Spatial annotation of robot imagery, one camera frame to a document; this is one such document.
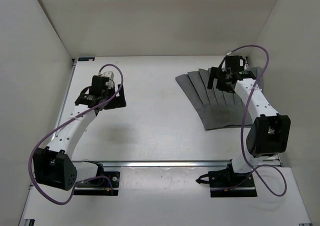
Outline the grey pleated skirt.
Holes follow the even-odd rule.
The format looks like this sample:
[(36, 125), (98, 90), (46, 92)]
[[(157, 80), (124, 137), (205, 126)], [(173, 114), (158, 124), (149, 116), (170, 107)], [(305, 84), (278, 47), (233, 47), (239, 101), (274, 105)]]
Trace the grey pleated skirt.
[(235, 93), (207, 89), (210, 70), (179, 75), (176, 82), (195, 108), (205, 130), (241, 126), (245, 104)]

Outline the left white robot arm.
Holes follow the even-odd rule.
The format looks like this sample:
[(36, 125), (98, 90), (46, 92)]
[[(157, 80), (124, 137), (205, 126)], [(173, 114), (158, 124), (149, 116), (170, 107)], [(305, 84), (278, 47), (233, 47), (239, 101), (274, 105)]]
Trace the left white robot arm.
[(105, 173), (96, 166), (76, 166), (72, 162), (78, 142), (100, 111), (124, 108), (124, 88), (115, 88), (113, 80), (93, 77), (75, 100), (67, 124), (57, 130), (55, 138), (32, 156), (34, 177), (38, 184), (68, 191), (78, 180), (88, 179), (93, 185), (104, 181)]

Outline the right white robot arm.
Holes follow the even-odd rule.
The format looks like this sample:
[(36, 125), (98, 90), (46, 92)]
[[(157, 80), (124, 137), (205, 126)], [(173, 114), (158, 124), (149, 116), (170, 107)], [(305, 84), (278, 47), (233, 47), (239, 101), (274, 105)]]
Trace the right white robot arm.
[(244, 79), (237, 81), (235, 93), (206, 89), (209, 72), (198, 71), (200, 88), (197, 93), (203, 102), (198, 112), (206, 130), (249, 126), (246, 139), (241, 139), (241, 155), (229, 161), (227, 167), (210, 171), (214, 188), (248, 187), (250, 177), (260, 162), (283, 153), (287, 148), (291, 120), (280, 115), (267, 101), (261, 89), (254, 85), (259, 67), (241, 71)]

